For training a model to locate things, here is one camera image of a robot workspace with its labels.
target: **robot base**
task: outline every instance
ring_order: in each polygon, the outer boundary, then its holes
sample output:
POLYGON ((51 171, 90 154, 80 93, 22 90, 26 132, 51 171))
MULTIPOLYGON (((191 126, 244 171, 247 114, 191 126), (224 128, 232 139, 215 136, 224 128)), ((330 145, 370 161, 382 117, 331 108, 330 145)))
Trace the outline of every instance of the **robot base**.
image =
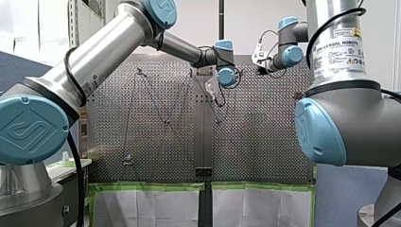
POLYGON ((62 227, 63 205, 62 186, 55 184, 46 198, 0 210, 0 223, 12 227, 62 227))

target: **pegboard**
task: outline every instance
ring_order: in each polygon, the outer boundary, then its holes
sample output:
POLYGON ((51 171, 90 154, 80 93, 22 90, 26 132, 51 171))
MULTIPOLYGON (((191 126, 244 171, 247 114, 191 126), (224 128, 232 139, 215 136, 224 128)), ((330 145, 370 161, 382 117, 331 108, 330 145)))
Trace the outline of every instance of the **pegboard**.
POLYGON ((213 181, 309 183, 313 165, 293 122, 293 96, 307 88, 307 68, 272 79, 256 75, 250 56, 235 63, 244 76, 223 90, 227 103, 217 108, 200 103, 205 78, 191 77, 188 63, 130 56, 88 100, 91 181, 194 182, 201 163, 213 169, 213 181))
POLYGON ((226 105, 216 108, 213 180, 311 183, 313 165, 299 148, 294 123, 295 94, 310 84, 306 64, 270 77, 255 73, 251 57, 235 63, 244 75, 236 89, 223 91, 226 105))
POLYGON ((172 57, 132 55, 94 92, 88 105, 88 145, 96 159, 91 181, 194 181, 189 73, 188 63, 172 57))

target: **robot end effector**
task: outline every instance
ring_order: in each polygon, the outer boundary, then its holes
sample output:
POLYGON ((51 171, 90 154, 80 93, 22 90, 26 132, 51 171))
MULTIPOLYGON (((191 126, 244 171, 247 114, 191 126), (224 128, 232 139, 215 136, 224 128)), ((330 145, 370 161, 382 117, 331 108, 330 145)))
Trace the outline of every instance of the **robot end effector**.
POLYGON ((257 42, 252 59, 259 66, 261 74, 273 73, 302 62, 304 52, 298 43, 306 43, 307 23, 300 23, 296 17, 286 17, 279 23, 278 53, 270 57, 270 51, 262 51, 263 35, 257 42))

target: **blue cap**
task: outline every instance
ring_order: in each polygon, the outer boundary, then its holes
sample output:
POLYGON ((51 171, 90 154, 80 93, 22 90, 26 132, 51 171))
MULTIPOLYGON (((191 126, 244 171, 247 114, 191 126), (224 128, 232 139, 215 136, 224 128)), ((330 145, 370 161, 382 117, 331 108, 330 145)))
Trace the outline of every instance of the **blue cap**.
POLYGON ((298 22, 299 22, 299 20, 297 17, 294 17, 294 16, 285 17, 278 23, 278 29, 281 30, 287 26, 290 26, 290 25, 298 23, 298 22))
POLYGON ((231 40, 219 40, 215 43, 215 47, 218 49, 233 51, 233 41, 231 40))
POLYGON ((289 68, 301 63, 303 57, 304 52, 302 48, 298 45, 292 45, 284 50, 283 55, 281 56, 281 62, 286 68, 289 68))
POLYGON ((230 87, 236 82, 235 72, 231 68, 222 68, 218 70, 218 83, 223 87, 230 87))
POLYGON ((304 154, 313 162, 343 166, 346 150, 333 119, 317 101, 303 98, 295 108, 295 128, 304 154))
POLYGON ((177 7, 174 0, 145 0, 145 7, 153 20, 163 29, 177 22, 177 7))
POLYGON ((65 112, 39 96, 0 98, 0 163, 24 165, 55 154, 65 143, 69 124, 65 112))

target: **stainless steel surface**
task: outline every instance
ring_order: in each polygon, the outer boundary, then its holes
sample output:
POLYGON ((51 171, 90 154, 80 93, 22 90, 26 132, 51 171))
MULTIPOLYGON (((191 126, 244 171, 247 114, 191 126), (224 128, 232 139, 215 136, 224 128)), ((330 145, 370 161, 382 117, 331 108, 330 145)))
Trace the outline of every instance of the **stainless steel surface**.
POLYGON ((244 76, 236 89, 223 90, 227 104, 216 108, 214 181, 312 183, 313 165, 299 148, 294 123, 294 94, 310 85, 306 64, 273 79, 256 75, 250 56, 235 63, 244 76))
POLYGON ((15 208, 0 210, 0 225, 7 227, 62 227, 64 197, 55 184, 45 198, 15 208))
POLYGON ((374 223, 375 207, 366 205, 357 211, 357 227, 371 227, 374 223))
POLYGON ((97 157, 92 180, 194 181, 189 70, 170 56, 132 55, 93 93, 87 106, 90 157, 97 157), (133 165, 124 166, 129 154, 133 165))
MULTIPOLYGON (((153 40, 150 44, 151 47, 158 48, 160 36, 161 34, 153 40)), ((199 48, 168 32, 164 34, 163 45, 160 50, 189 63, 196 63, 201 59, 201 50, 199 48)))
POLYGON ((0 212, 46 197, 51 185, 43 162, 0 166, 0 212))
POLYGON ((245 76, 224 90, 227 105, 214 108, 215 116, 186 62, 129 57, 89 98, 88 145, 97 159, 91 179, 194 182, 196 167, 211 166, 215 181, 311 183, 313 165, 298 147, 292 98, 309 85, 307 67, 272 79, 255 74, 250 56, 235 62, 245 76), (138 67, 150 83, 136 75, 138 67), (133 166, 124 166, 129 154, 133 166))
MULTIPOLYGON (((401 181, 389 176, 375 202, 375 219, 383 217, 401 201, 401 181)), ((401 226, 401 214, 398 212, 381 225, 382 227, 401 226)))
MULTIPOLYGON (((194 150, 195 150, 195 168, 211 167, 211 142, 213 140, 213 114, 210 113, 213 108, 212 98, 206 92, 205 83, 214 76, 214 71, 210 73, 207 68, 197 70, 194 78, 193 87, 194 101, 194 150)), ((204 176, 199 176, 197 180, 204 181, 204 176)))
MULTIPOLYGON (((333 16, 348 9, 357 8, 357 0, 307 0, 306 5, 308 36, 310 39, 315 31, 333 16)), ((360 28, 358 16, 356 14, 349 14, 339 18, 319 36, 319 39, 314 43, 314 46, 329 42, 331 39, 335 38, 334 30, 344 27, 360 28)), ((313 58, 313 53, 311 53, 310 65, 312 66, 314 65, 313 58)), ((367 78, 364 72, 356 70, 342 70, 337 74, 324 75, 324 77, 318 78, 315 78, 313 70, 310 71, 310 74, 311 80, 313 81, 312 87, 340 80, 367 78)))
MULTIPOLYGON (((153 34, 148 19, 139 9, 123 3, 116 15, 70 56, 71 72, 87 96, 153 34)), ((29 79, 42 84, 78 112, 81 97, 65 75, 63 62, 41 78, 29 79)))

